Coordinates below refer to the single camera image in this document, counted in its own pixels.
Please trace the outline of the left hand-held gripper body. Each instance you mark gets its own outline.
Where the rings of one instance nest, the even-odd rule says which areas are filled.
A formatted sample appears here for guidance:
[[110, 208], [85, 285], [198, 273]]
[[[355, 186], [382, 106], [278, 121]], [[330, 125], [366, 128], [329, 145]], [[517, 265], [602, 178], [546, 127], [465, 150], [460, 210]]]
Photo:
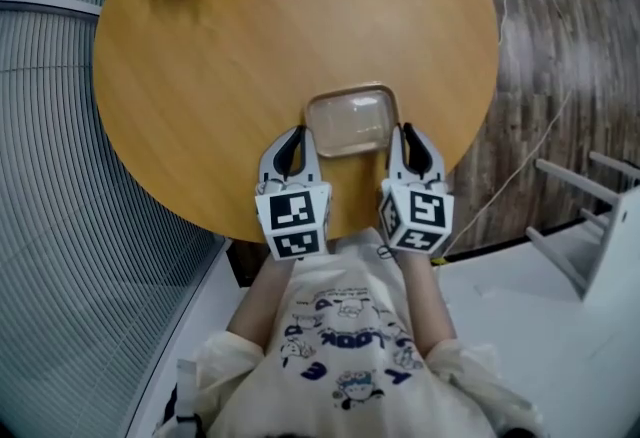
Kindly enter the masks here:
[[289, 178], [261, 174], [256, 214], [274, 259], [304, 259], [327, 252], [331, 197], [332, 186], [319, 172]]

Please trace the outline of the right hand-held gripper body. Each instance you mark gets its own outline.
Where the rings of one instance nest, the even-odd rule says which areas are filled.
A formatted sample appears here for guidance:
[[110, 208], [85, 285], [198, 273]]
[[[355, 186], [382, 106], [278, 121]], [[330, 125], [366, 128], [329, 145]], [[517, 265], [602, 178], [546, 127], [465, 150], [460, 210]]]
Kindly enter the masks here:
[[433, 254], [450, 236], [454, 197], [441, 175], [409, 181], [387, 176], [381, 192], [378, 214], [390, 248]]

